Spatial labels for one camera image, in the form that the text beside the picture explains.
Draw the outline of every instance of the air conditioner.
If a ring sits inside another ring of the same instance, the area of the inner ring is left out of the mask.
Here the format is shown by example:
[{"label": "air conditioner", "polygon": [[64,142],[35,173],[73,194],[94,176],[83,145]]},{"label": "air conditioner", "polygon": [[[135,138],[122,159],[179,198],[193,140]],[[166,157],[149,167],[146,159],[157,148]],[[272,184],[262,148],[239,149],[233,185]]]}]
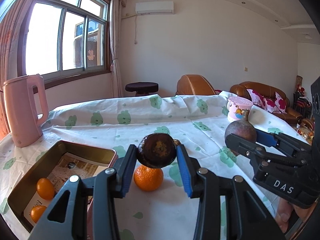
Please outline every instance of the air conditioner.
[{"label": "air conditioner", "polygon": [[173,2],[139,2],[136,3],[137,14],[174,14]]}]

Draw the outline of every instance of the small orange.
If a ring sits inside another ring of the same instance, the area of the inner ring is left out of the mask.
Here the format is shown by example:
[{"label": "small orange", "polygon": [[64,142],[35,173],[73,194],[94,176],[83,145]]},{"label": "small orange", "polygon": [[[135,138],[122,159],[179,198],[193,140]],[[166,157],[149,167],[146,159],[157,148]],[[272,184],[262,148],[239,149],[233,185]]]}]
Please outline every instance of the small orange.
[{"label": "small orange", "polygon": [[47,207],[45,206],[35,206],[31,209],[30,217],[33,222],[38,222],[39,218],[42,216],[43,212]]},{"label": "small orange", "polygon": [[163,181],[163,171],[140,165],[133,175],[135,184],[144,191],[153,191],[160,187]]},{"label": "small orange", "polygon": [[54,197],[54,187],[50,180],[41,178],[37,182],[37,192],[45,200],[52,200]]}]

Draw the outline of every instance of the black round stool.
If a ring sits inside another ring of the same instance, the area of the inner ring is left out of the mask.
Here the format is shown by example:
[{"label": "black round stool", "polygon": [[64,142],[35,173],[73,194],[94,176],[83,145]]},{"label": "black round stool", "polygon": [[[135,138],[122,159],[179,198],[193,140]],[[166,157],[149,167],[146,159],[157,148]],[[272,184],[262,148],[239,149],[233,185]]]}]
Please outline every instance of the black round stool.
[{"label": "black round stool", "polygon": [[159,90],[159,85],[153,82],[136,82],[125,86],[128,92],[136,92],[136,97],[148,96],[149,93],[155,93]]}]

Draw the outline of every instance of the kettle handle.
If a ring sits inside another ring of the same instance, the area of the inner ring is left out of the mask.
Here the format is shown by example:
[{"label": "kettle handle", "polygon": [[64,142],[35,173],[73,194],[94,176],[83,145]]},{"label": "kettle handle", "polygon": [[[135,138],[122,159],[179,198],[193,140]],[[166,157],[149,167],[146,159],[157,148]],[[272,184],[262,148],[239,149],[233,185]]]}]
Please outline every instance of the kettle handle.
[{"label": "kettle handle", "polygon": [[49,117],[49,108],[47,98],[45,96],[43,77],[39,74],[28,76],[27,83],[31,87],[36,86],[38,88],[42,117],[36,121],[36,125],[40,126],[45,123]]}]

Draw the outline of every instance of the pink floral cushion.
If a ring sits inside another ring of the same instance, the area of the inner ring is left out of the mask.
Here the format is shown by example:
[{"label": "pink floral cushion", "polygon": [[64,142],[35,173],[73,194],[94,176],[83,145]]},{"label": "pink floral cushion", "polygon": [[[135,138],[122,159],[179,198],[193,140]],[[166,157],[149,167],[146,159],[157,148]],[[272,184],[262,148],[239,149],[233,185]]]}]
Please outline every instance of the pink floral cushion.
[{"label": "pink floral cushion", "polygon": [[281,114],[278,107],[276,107],[276,104],[274,103],[274,101],[272,101],[269,98],[264,98],[264,102],[266,104],[264,110],[267,110],[269,113]]},{"label": "pink floral cushion", "polygon": [[287,107],[287,103],[282,99],[282,97],[276,92],[276,107],[282,112],[285,113],[285,108]]},{"label": "pink floral cushion", "polygon": [[254,105],[265,109],[265,102],[264,102],[264,98],[262,95],[260,95],[257,91],[252,90],[252,89],[247,89],[248,93],[251,96],[251,101]]}]

